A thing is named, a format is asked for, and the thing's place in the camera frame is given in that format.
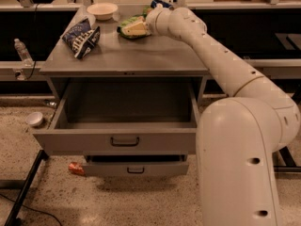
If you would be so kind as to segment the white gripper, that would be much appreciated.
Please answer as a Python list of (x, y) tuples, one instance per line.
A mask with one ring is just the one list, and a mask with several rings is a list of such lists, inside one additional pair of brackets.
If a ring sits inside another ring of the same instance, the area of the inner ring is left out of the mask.
[(121, 29), (121, 32), (126, 36), (148, 36), (150, 32), (152, 35), (163, 36), (159, 17), (165, 11), (164, 8), (154, 8), (147, 15), (146, 22), (143, 20), (129, 22)]

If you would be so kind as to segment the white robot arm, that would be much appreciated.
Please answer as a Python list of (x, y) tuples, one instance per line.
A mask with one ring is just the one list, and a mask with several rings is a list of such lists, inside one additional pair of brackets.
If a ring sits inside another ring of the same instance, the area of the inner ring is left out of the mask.
[(293, 99), (212, 38), (188, 8), (148, 8), (119, 33), (186, 43), (227, 95), (210, 104), (198, 123), (203, 226), (282, 226), (273, 154), (299, 132), (300, 111)]

